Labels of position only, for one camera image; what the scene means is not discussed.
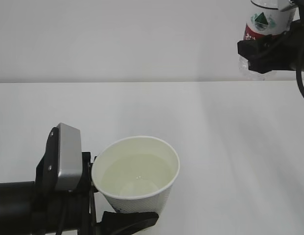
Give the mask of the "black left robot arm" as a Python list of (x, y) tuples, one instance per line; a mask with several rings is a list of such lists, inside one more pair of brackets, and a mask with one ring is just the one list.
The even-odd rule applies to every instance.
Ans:
[(97, 222), (90, 152), (82, 153), (82, 163), (80, 185), (73, 192), (41, 195), (43, 159), (36, 167), (34, 181), (0, 183), (0, 235), (61, 235), (73, 230), (79, 235), (132, 235), (157, 223), (155, 212), (108, 211)]

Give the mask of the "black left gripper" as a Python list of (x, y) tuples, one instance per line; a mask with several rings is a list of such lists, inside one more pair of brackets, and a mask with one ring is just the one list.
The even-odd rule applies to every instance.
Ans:
[(82, 152), (83, 191), (53, 192), (37, 197), (32, 204), (31, 233), (33, 235), (57, 235), (76, 230), (78, 235), (133, 235), (154, 226), (159, 215), (156, 212), (116, 213), (105, 211), (96, 222), (94, 186), (91, 171), (91, 153)]

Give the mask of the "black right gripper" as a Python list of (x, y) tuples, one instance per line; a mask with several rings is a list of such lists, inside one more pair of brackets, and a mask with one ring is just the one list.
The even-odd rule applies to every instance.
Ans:
[(304, 24), (293, 21), (290, 29), (278, 36), (264, 36), (237, 42), (238, 54), (248, 63), (248, 69), (258, 73), (295, 71), (304, 43)]

